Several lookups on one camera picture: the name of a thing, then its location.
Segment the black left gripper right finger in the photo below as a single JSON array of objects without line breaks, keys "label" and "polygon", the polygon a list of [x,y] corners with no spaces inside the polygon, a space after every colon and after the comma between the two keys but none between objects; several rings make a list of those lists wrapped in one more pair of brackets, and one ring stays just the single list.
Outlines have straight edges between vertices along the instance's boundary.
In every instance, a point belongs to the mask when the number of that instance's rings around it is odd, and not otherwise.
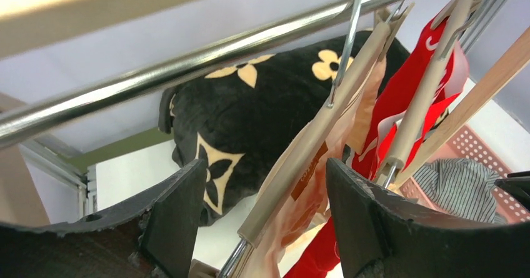
[{"label": "black left gripper right finger", "polygon": [[415,204],[335,158],[326,185],[344,277],[528,277],[529,224],[495,225]]}]

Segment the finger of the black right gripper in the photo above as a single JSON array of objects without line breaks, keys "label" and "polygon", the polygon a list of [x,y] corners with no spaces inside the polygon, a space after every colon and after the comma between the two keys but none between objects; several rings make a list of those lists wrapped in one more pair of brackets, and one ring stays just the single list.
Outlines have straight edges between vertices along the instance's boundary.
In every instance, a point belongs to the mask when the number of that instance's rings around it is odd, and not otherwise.
[{"label": "finger of the black right gripper", "polygon": [[529,210],[529,171],[512,172],[507,178],[497,179],[494,185],[512,195]]}]

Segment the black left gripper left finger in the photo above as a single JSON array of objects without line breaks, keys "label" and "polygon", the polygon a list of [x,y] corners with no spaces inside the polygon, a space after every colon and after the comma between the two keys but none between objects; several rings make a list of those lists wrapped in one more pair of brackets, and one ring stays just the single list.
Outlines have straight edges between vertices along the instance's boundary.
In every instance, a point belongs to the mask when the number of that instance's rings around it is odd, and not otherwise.
[{"label": "black left gripper left finger", "polygon": [[2,277],[187,277],[207,165],[73,223],[1,224]]}]

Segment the grey striped underwear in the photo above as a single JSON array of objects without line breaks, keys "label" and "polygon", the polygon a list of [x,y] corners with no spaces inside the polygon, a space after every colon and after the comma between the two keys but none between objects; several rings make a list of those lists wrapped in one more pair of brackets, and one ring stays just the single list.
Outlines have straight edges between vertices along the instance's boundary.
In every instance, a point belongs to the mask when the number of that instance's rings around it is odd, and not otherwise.
[{"label": "grey striped underwear", "polygon": [[470,159],[438,159],[424,164],[414,179],[435,205],[454,216],[472,221],[505,224],[492,195],[501,176]]}]

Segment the beige underwear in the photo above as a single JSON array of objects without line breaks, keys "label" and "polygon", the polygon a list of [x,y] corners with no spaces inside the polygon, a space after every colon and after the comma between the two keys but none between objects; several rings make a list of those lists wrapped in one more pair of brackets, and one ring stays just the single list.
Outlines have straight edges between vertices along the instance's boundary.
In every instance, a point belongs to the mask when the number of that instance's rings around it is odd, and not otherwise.
[{"label": "beige underwear", "polygon": [[287,246],[328,207],[326,162],[340,159],[345,145],[366,140],[386,64],[358,54],[337,88],[332,107],[320,108],[273,165],[239,235],[246,242],[229,277],[278,277]]}]

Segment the wooden hanger with beige underwear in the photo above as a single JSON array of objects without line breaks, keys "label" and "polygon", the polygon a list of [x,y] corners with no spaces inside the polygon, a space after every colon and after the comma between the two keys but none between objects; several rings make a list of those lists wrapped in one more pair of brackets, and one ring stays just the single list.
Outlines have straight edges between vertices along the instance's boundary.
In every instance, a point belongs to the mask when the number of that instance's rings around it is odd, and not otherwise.
[{"label": "wooden hanger with beige underwear", "polygon": [[374,13],[374,29],[352,63],[343,64],[329,98],[267,175],[221,269],[193,261],[191,277],[279,277],[284,253],[315,235],[330,214],[325,163],[341,158],[352,130],[368,119],[386,72],[386,53],[410,7]]}]

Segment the wooden clip hanger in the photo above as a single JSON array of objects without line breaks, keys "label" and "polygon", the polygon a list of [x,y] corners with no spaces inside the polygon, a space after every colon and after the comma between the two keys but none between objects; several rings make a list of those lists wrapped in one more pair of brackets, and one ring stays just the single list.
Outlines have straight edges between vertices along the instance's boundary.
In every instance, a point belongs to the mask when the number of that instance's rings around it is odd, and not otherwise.
[{"label": "wooden clip hanger", "polygon": [[1,149],[1,221],[28,227],[50,224],[17,145]]}]

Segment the red underwear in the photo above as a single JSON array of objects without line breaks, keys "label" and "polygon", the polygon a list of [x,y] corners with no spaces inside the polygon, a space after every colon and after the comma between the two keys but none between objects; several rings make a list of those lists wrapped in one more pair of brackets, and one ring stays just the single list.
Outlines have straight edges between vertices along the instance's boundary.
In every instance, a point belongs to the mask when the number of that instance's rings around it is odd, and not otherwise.
[{"label": "red underwear", "polygon": [[[439,41],[446,33],[448,18],[431,20],[422,30],[411,55],[389,79],[375,102],[371,123],[362,148],[352,159],[352,168],[363,177],[373,180],[384,155],[394,142],[400,121],[417,91],[428,63],[434,56]],[[462,93],[468,78],[469,66],[459,44],[454,45],[434,93],[427,114],[420,118],[419,130],[407,163],[416,155],[428,132],[434,128],[442,113]],[[340,262],[334,218],[326,222],[306,247],[300,259],[287,272],[286,277],[327,277]]]}]

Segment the wooden hanger with red underwear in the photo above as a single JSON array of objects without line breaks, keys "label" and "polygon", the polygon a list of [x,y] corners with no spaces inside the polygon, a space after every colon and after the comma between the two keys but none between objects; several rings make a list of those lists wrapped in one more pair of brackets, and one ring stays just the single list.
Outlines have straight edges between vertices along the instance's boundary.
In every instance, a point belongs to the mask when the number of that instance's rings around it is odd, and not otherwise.
[{"label": "wooden hanger with red underwear", "polygon": [[446,26],[377,172],[375,178],[377,185],[387,188],[399,171],[404,169],[409,153],[423,129],[426,114],[443,78],[455,42],[462,32],[479,17],[488,1],[452,0],[452,5],[434,18],[431,24],[432,29],[437,28],[445,18],[447,19]]}]

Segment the black floral plush pillow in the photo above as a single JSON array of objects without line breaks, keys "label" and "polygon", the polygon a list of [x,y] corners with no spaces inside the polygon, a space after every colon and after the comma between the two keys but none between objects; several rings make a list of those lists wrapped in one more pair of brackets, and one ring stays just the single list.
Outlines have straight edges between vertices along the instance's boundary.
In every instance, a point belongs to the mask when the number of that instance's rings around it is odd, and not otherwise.
[{"label": "black floral plush pillow", "polygon": [[173,161],[207,163],[200,226],[258,192],[328,98],[344,42],[338,36],[265,54],[163,92],[157,126],[173,136]]}]

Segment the metal rack rod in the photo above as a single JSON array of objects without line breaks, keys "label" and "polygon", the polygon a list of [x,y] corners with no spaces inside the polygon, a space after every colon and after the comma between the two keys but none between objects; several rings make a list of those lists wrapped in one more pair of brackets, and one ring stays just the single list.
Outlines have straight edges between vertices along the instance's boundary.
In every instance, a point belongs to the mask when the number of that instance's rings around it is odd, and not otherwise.
[{"label": "metal rack rod", "polygon": [[208,70],[235,63],[309,34],[341,24],[348,10],[367,14],[400,0],[337,0],[286,19],[237,34],[182,56],[128,72],[79,91],[1,115],[1,148],[15,146],[89,114],[170,86]]}]

